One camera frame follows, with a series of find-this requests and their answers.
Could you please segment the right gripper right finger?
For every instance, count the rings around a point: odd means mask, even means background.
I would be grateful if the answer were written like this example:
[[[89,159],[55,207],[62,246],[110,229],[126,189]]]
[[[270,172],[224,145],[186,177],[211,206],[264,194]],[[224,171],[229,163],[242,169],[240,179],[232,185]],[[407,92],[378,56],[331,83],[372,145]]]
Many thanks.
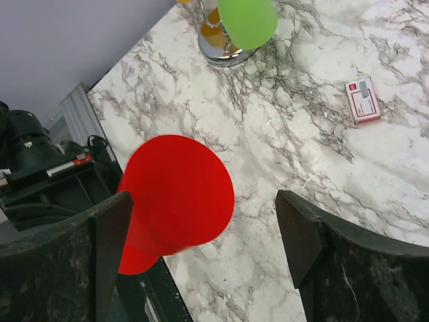
[[[428,248],[365,229],[292,191],[275,211],[308,321],[427,321]]]

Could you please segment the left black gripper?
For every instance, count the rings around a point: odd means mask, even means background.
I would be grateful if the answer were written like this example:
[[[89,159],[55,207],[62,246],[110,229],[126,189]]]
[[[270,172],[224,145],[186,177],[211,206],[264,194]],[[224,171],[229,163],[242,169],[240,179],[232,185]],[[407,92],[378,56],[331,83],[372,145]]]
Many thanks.
[[[1,184],[1,210],[19,231],[73,217],[113,196],[86,143],[47,136],[17,140],[1,155],[10,171]]]

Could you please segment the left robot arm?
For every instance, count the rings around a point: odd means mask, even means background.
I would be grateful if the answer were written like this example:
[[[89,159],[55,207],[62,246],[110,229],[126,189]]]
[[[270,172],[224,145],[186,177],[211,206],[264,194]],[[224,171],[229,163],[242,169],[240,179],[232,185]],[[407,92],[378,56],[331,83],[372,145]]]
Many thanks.
[[[108,141],[55,144],[29,111],[1,104],[1,210],[18,231],[73,217],[115,194],[121,176]]]

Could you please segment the green wine glass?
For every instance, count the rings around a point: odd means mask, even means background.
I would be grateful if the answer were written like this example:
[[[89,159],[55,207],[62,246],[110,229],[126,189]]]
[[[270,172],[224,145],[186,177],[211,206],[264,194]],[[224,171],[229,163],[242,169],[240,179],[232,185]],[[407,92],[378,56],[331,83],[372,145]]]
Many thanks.
[[[219,0],[218,12],[232,43],[243,50],[264,45],[278,26],[271,0]]]

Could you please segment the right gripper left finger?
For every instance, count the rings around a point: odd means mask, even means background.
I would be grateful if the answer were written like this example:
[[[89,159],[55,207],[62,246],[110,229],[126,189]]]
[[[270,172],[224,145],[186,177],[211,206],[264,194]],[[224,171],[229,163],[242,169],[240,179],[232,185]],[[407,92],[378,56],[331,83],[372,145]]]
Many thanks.
[[[1,320],[104,321],[132,206],[121,192],[1,245]]]

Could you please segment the red wine glass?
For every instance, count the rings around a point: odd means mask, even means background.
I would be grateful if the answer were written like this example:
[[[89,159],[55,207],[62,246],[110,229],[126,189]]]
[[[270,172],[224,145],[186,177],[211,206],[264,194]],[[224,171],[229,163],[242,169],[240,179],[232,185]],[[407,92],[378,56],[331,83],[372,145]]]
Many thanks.
[[[133,199],[119,273],[147,271],[162,256],[216,239],[233,217],[235,193],[223,162],[208,147],[162,135],[132,153],[118,190]]]

